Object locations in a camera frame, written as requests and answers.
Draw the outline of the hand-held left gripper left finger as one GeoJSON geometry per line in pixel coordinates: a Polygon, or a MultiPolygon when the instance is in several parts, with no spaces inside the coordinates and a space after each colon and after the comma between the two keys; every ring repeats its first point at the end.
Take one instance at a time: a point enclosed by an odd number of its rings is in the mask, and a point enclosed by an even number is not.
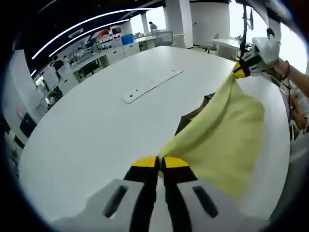
{"type": "Polygon", "coordinates": [[[147,232],[159,168],[157,156],[138,159],[124,178],[114,179],[89,197],[80,213],[60,218],[52,226],[58,232],[147,232]]]}

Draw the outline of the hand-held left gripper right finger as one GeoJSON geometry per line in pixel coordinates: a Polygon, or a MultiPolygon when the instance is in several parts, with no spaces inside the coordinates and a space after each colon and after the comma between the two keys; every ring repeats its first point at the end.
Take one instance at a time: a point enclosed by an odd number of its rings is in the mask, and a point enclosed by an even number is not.
{"type": "Polygon", "coordinates": [[[165,156],[161,162],[166,203],[175,232],[262,232],[267,220],[249,217],[188,163],[165,156]]]}

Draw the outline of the person's right hand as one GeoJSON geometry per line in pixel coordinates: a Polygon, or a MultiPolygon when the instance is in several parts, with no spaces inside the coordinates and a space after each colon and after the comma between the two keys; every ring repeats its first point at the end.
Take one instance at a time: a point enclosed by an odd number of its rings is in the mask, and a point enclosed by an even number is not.
{"type": "Polygon", "coordinates": [[[267,69],[266,69],[266,73],[269,74],[270,76],[274,77],[277,80],[282,79],[280,62],[281,62],[281,59],[278,59],[278,60],[274,61],[271,64],[271,66],[268,66],[267,69]]]}

